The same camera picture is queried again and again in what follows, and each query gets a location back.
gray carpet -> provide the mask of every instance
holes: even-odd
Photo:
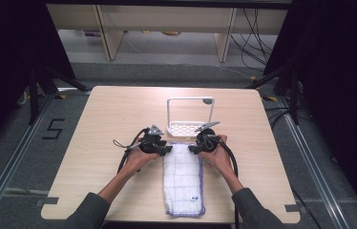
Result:
[[[229,72],[212,66],[166,66],[166,65],[103,65],[73,64],[79,82],[93,87],[96,85],[127,86],[165,86],[165,87],[207,87],[207,88],[243,88],[250,84],[250,76],[261,77],[260,72],[246,68],[228,68]],[[272,95],[275,80],[260,87],[261,95]],[[48,192],[66,152],[74,128],[84,109],[87,95],[67,95],[65,99],[56,99],[47,110],[33,141],[15,173],[10,188],[22,190],[40,190]],[[279,107],[275,101],[264,101],[265,108]],[[277,111],[267,111],[267,117]],[[349,186],[343,172],[337,164],[329,160],[330,151],[320,131],[310,119],[308,110],[298,111],[300,127],[312,152],[324,172],[326,180],[346,213],[351,228],[357,228],[357,197]],[[54,128],[63,129],[59,139],[43,139],[54,136],[47,131],[53,118],[63,118],[53,124]],[[7,125],[0,134],[0,173],[15,149],[29,121],[29,105],[14,110]],[[291,186],[303,198],[311,213],[321,223],[322,228],[334,228],[332,220],[316,190],[305,162],[290,133],[281,118],[273,129],[284,168]],[[59,221],[47,221],[40,217],[40,207],[36,205],[45,195],[23,195],[6,193],[0,201],[0,228],[55,228]],[[309,214],[302,213],[302,219],[286,228],[317,228]]]

floor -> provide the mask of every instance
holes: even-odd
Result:
[[[233,40],[231,40],[229,45],[226,62],[220,63],[215,47],[215,39],[212,34],[183,32],[179,35],[169,36],[159,31],[151,31],[149,33],[127,31],[124,34],[116,59],[111,62],[105,58],[104,49],[99,37],[86,36],[83,31],[59,31],[59,35],[72,63],[209,66],[246,78],[250,78],[250,75],[245,75],[243,72],[238,71],[238,69],[252,68],[259,71],[263,69],[261,61],[257,61],[247,55],[242,55],[242,52]],[[241,45],[244,44],[239,34],[234,34],[234,39]],[[267,47],[272,48],[275,44],[276,36],[262,35],[261,39]],[[250,39],[250,44],[253,47],[260,46],[254,37]],[[264,56],[261,51],[253,48],[248,48],[248,50],[264,62]],[[278,98],[270,100],[271,96],[274,95],[270,89],[268,86],[261,89],[261,95],[266,99],[263,102],[264,107],[266,109],[273,109],[267,110],[267,118],[275,115],[278,110],[274,109],[280,105],[277,100]],[[87,96],[70,96],[69,101],[72,105],[66,106],[61,105],[59,100],[55,100],[50,107],[51,113],[57,116],[67,114],[68,109],[82,111],[86,100]],[[5,143],[0,144],[0,176],[7,162],[11,159],[12,152],[17,148],[18,142],[14,141],[14,139],[20,139],[28,128],[25,121],[22,121],[29,116],[28,106],[26,104],[19,111],[15,111],[9,117],[8,124],[0,134],[0,142]],[[68,117],[67,120],[76,122],[79,114],[74,113],[71,115],[74,116]],[[322,139],[320,131],[311,120],[308,110],[300,110],[299,116],[301,119],[299,128],[301,128],[304,137],[311,140],[309,142],[309,150],[313,152],[314,158],[318,161],[317,167],[323,173],[325,180],[328,181],[329,190],[331,190],[337,203],[342,208],[341,212],[346,218],[347,227],[337,225],[337,220],[332,218],[330,209],[324,204],[325,201],[323,200],[322,193],[315,183],[310,169],[306,166],[306,158],[301,153],[301,146],[295,142],[289,143],[289,140],[294,139],[295,136],[289,131],[292,122],[290,124],[285,117],[279,119],[273,128],[273,134],[276,137],[290,183],[298,191],[297,194],[302,197],[299,199],[295,195],[297,203],[301,206],[301,222],[297,225],[286,225],[286,227],[318,228],[313,220],[314,218],[308,213],[310,211],[322,225],[322,228],[357,228],[357,197],[355,197],[354,191],[348,185],[343,172],[338,168],[337,164],[329,160],[331,152],[327,149],[326,142]],[[40,129],[46,128],[49,122],[50,120],[44,120],[44,124]],[[65,131],[65,136],[62,137],[68,139],[72,134],[73,131]],[[38,134],[35,137],[42,138],[42,135],[45,134]],[[60,150],[66,150],[68,146],[67,141],[60,139],[56,140],[54,144]],[[30,151],[40,150],[34,143],[29,147]],[[15,173],[9,186],[17,188],[8,188],[5,194],[6,198],[3,198],[0,202],[0,228],[27,227],[23,220],[30,221],[31,225],[34,225],[34,228],[52,228],[59,224],[58,222],[48,223],[40,217],[39,201],[48,194],[54,176],[47,175],[45,171],[48,170],[50,164],[53,167],[58,167],[62,157],[62,155],[52,152],[42,152],[39,155],[25,155],[23,163],[20,164],[20,168]],[[23,170],[24,167],[28,168],[27,173],[24,172],[27,171]],[[30,179],[35,180],[35,182],[28,183],[26,181]],[[306,204],[307,208],[303,207],[302,201]]]

human hand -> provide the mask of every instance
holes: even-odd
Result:
[[[226,143],[226,135],[218,135],[220,139]],[[213,167],[218,170],[221,175],[233,173],[229,154],[218,144],[214,152],[199,152],[199,156],[208,161],[208,167]]]
[[[121,170],[126,171],[130,176],[133,176],[138,170],[140,170],[149,161],[158,158],[158,154],[146,154],[143,153],[139,147],[135,147],[126,159],[124,167]]]

wooden panel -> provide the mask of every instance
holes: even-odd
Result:
[[[101,6],[116,31],[227,32],[231,9]]]
[[[255,10],[246,9],[245,12],[247,18],[244,15],[243,9],[238,9],[235,25],[232,29],[233,33],[249,34],[251,32],[247,19],[249,19],[250,24],[253,27],[255,22]],[[286,12],[287,10],[258,10],[257,22],[259,26],[259,34],[278,35],[283,26]]]
[[[250,187],[262,205],[286,223],[300,220],[287,213],[295,204],[284,167],[259,94],[252,90],[95,87],[80,117],[49,197],[44,219],[65,219],[88,192],[97,193],[116,174],[123,149],[117,139],[130,144],[143,128],[167,126],[166,100],[176,96],[213,96],[213,120],[217,134],[228,135],[227,144],[238,161],[241,182]],[[193,118],[197,112],[188,113]],[[168,135],[164,139],[172,140]],[[206,213],[198,219],[172,219],[165,214],[162,192],[162,159],[148,163],[126,184],[113,202],[107,220],[225,222],[234,221],[234,204],[224,179],[204,168],[203,191]]]
[[[47,8],[58,30],[98,31],[91,5],[47,4]]]

wire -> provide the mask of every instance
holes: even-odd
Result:
[[[268,118],[268,120],[270,120],[271,118],[273,118],[273,117],[275,117],[275,116],[277,116],[277,115],[279,115],[279,114],[281,114],[282,112],[278,112],[278,113],[276,113],[276,114],[273,114],[272,116],[270,116],[269,118]]]
[[[276,118],[274,119],[274,121],[271,122],[271,124],[270,124],[271,129],[274,129],[274,126],[276,125],[277,121],[280,120],[280,118],[281,118],[282,116],[284,116],[285,114],[287,114],[289,111],[290,111],[290,109],[286,109],[285,111],[276,114],[277,117],[276,117]]]
[[[135,142],[137,142],[137,139],[139,138],[139,136],[142,134],[142,133],[145,133],[147,130],[149,130],[149,128],[146,128],[146,129],[143,129],[141,130],[139,133],[137,133],[137,135],[134,137],[134,140],[132,141],[131,145],[129,146],[123,146],[121,143],[119,143],[117,140],[113,140],[113,143],[118,146],[118,147],[121,147],[121,148],[126,148],[125,152],[124,152],[124,155],[122,156],[122,159],[121,159],[121,162],[119,162],[119,166],[118,166],[118,170],[116,171],[116,173],[118,174],[119,171],[122,169],[122,167],[124,166],[125,164],[125,160],[127,159],[128,157],[128,154],[132,151],[132,146],[135,144]]]
[[[251,69],[251,70],[255,70],[255,71],[259,71],[259,72],[263,72],[262,70],[259,70],[259,69],[255,69],[255,68],[252,68],[250,66],[248,66],[245,62],[244,62],[244,58],[243,58],[243,54],[246,53],[247,55],[249,55],[250,57],[252,57],[253,59],[259,61],[261,64],[265,65],[265,62],[263,62],[263,60],[261,60],[259,57],[257,57],[255,54],[253,54],[252,52],[249,52],[248,50],[246,50],[244,48],[244,46],[241,46],[235,39],[235,37],[233,37],[233,35],[230,35],[232,40],[235,42],[235,44],[238,46],[238,48],[241,50],[241,62],[243,63],[243,65],[248,68],[248,69]]]
[[[297,106],[298,109],[307,109],[305,105],[299,105]],[[282,109],[290,109],[290,108],[284,108],[284,107],[277,107],[277,108],[266,108],[264,109],[265,111],[274,111],[274,110],[282,110]]]
[[[236,177],[239,177],[238,163],[236,162],[233,152],[229,149],[229,147],[226,145],[226,143],[222,139],[220,139],[220,145],[229,154],[229,157],[232,160],[233,171],[235,172]],[[238,212],[238,208],[236,206],[235,206],[235,227],[236,227],[236,229],[239,229],[239,212]]]
[[[322,229],[321,224],[319,223],[318,220],[316,220],[316,218],[313,216],[313,214],[310,212],[309,208],[306,206],[305,202],[303,201],[303,199],[300,197],[300,195],[297,193],[297,191],[295,191],[295,189],[291,186],[291,190],[292,192],[295,194],[295,196],[297,196],[297,198],[300,200],[301,204],[304,206],[305,210],[308,212],[308,214],[312,217],[313,221],[315,221],[316,226],[318,226],[319,229]]]
[[[247,16],[246,10],[243,9],[243,14],[244,14],[244,16],[245,16],[245,18],[246,18],[246,20],[247,20],[247,24],[249,25],[250,31],[251,31],[250,34],[249,34],[249,36],[248,36],[248,38],[247,38],[247,40],[245,40],[245,42],[246,42],[250,47],[252,47],[253,49],[258,50],[258,51],[261,51],[261,52],[262,52],[262,56],[264,57],[265,61],[267,61],[267,60],[268,60],[268,56],[267,56],[267,55],[268,55],[268,54],[271,54],[271,53],[265,51],[263,46],[267,47],[267,48],[268,48],[269,50],[271,50],[271,51],[272,51],[272,49],[269,48],[267,45],[265,45],[265,43],[264,43],[264,42],[262,41],[262,39],[260,38],[259,22],[258,22],[259,10],[258,10],[258,9],[255,9],[254,12],[255,12],[255,16],[254,16],[254,17],[255,17],[255,20],[254,20],[253,26],[252,26],[252,24],[251,24],[251,22],[250,22],[250,20],[249,20],[249,17]],[[250,45],[250,44],[248,43],[248,40],[250,39],[250,37],[251,37],[252,34],[254,35],[256,41],[258,42],[258,44],[259,44],[259,46],[260,46],[259,49],[256,48],[256,47],[254,47],[254,46],[252,46],[252,45]]]

